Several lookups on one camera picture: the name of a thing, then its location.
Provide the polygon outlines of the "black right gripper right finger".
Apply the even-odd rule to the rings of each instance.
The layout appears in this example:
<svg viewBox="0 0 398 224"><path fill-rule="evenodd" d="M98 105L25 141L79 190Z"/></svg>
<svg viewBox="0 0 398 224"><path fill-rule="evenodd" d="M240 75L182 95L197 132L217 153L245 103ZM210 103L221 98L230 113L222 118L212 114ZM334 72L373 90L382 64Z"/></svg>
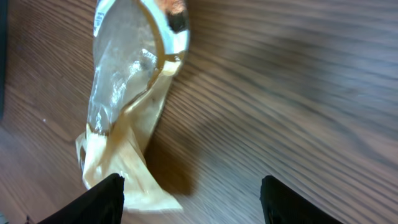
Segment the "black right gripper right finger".
<svg viewBox="0 0 398 224"><path fill-rule="evenodd" d="M266 224L341 224L272 175L262 179L260 201Z"/></svg>

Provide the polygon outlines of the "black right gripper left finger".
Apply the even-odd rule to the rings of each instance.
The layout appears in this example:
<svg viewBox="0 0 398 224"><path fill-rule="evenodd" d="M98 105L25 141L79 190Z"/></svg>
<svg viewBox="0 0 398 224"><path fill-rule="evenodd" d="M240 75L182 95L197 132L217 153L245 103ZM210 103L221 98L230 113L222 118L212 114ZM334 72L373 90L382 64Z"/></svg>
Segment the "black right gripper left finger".
<svg viewBox="0 0 398 224"><path fill-rule="evenodd" d="M111 174L39 224L120 224L124 178Z"/></svg>

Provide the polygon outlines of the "brown paper pastry bag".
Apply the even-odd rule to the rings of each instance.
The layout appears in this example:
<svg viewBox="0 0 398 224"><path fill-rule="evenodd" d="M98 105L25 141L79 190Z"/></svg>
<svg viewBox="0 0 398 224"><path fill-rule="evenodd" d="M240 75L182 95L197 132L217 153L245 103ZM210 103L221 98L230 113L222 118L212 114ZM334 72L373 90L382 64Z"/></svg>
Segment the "brown paper pastry bag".
<svg viewBox="0 0 398 224"><path fill-rule="evenodd" d="M180 211L148 170L144 151L189 48L186 2L99 0L93 37L86 129L76 139L83 183L90 189L119 174L126 210Z"/></svg>

